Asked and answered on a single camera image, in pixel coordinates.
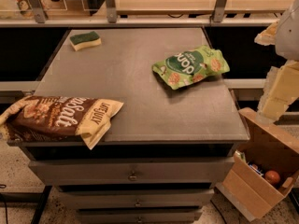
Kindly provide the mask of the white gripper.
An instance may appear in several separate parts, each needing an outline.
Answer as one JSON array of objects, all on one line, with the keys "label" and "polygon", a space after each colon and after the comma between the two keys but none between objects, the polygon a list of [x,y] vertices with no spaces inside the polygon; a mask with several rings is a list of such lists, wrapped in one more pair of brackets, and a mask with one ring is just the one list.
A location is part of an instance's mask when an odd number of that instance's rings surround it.
[{"label": "white gripper", "polygon": [[276,54],[287,61],[280,68],[272,66],[267,74],[258,113],[273,121],[299,98],[299,0],[294,0],[275,21],[254,38],[254,42],[276,47]]}]

